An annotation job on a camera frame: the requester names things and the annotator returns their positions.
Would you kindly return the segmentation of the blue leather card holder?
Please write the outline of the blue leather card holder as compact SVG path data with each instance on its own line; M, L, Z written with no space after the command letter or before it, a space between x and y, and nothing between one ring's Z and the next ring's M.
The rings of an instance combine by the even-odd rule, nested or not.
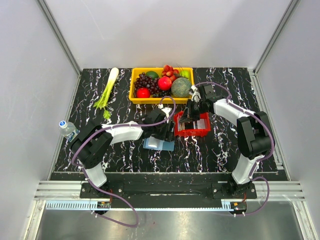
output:
M174 141L159 140L154 137L148 137L143 140L143 148L157 151L173 151L175 147Z

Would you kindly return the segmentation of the red plastic card tray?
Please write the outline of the red plastic card tray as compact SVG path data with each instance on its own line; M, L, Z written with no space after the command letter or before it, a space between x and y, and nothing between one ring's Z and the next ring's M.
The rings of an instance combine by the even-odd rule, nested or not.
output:
M211 131L211 124L210 124L210 118L209 118L209 114L206 113L202 113L200 114L200 119L205 119L206 123L207 123L207 128L206 129L189 129L189 130L183 130L183 131L179 131L178 130L178 125L179 125L179 119L181 117L181 115L183 114L182 111L180 111L179 113L174 115L174 122L175 122L175 126L174 126L174 135L176 137L205 137L210 131Z

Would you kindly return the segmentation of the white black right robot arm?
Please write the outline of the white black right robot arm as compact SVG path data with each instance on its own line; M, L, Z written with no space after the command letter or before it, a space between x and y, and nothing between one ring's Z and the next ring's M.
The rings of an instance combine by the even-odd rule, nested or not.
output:
M201 114L212 113L236 127L240 157L231 174L233 182L228 184L227 192L231 197L239 198L245 193L244 184L252 180L259 163L273 154L275 141L269 117L263 111L253 112L233 103L229 92L226 97L217 95L214 85L209 82L193 85L189 94L191 99L179 118L180 125L197 122Z

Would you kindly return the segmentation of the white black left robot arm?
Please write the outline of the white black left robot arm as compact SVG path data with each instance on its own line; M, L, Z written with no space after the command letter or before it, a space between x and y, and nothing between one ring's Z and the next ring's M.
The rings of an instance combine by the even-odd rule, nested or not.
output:
M98 198L107 195L102 161L109 146L125 142L143 140L150 149L161 149L164 143L174 141L175 123L169 118L170 107L153 109L142 119L121 124L99 124L90 120L81 127L79 134L70 142L70 151L76 156L75 164L84 168L93 183L91 192Z

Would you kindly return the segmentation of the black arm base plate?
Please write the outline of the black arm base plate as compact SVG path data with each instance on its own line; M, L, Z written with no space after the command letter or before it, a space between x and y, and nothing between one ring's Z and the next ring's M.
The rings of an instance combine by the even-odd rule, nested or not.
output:
M146 182L146 181L119 181L111 180L100 187L109 193L121 197L132 196L200 196L210 199L248 199L257 198L256 188L250 183L245 189L230 193L227 191L227 182Z

